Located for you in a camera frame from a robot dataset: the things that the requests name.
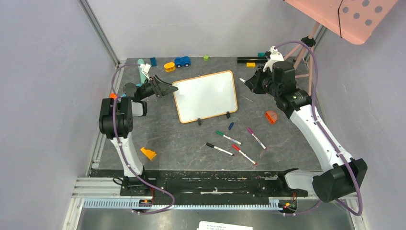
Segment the white whiteboard wooden frame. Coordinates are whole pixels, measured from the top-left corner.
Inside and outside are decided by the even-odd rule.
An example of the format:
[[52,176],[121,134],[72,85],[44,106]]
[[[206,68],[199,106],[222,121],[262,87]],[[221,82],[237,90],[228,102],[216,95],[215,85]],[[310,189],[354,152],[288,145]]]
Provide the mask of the white whiteboard wooden frame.
[[182,124],[234,113],[238,110],[233,72],[230,70],[172,83]]

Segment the blue marker cap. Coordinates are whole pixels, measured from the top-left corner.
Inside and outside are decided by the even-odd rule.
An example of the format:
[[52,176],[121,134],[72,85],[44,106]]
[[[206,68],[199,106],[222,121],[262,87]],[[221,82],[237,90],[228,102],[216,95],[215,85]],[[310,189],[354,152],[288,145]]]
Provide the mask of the blue marker cap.
[[231,122],[229,127],[228,127],[228,130],[231,130],[233,128],[234,124],[235,124],[234,122]]

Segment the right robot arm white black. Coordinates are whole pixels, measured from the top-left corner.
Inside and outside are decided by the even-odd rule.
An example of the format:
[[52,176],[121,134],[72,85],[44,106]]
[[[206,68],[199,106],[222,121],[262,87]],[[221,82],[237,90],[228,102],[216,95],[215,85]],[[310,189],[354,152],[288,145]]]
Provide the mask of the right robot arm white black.
[[253,77],[243,83],[255,94],[269,94],[274,98],[277,107],[302,132],[320,163],[321,172],[299,169],[286,172],[276,183],[281,195],[288,196],[295,189],[301,189],[329,203],[359,193],[367,163],[364,159],[354,159],[333,137],[311,96],[297,87],[292,63],[277,61],[271,69],[260,66]]

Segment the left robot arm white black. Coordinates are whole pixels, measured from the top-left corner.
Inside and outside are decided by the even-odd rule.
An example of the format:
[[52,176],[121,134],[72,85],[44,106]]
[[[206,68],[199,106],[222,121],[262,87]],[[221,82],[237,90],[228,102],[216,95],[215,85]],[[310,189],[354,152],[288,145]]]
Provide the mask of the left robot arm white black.
[[124,97],[102,99],[99,130],[118,152],[125,177],[141,176],[144,170],[132,139],[133,118],[147,115],[147,102],[144,99],[153,95],[161,98],[178,90],[178,87],[154,75],[141,86],[127,83],[123,87]]

